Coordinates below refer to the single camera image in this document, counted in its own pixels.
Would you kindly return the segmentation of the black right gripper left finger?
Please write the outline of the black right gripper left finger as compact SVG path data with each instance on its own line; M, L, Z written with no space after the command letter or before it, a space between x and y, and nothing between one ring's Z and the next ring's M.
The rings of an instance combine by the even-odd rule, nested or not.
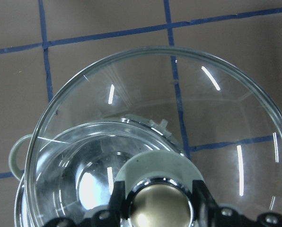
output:
M125 181L116 181L108 203L108 209L120 220L126 217L126 208Z

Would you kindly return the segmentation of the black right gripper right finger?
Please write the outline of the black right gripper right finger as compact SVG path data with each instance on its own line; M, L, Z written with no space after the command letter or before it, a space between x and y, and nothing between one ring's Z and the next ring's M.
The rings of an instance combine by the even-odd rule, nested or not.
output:
M203 180L193 180L192 205L196 220L212 220L217 203Z

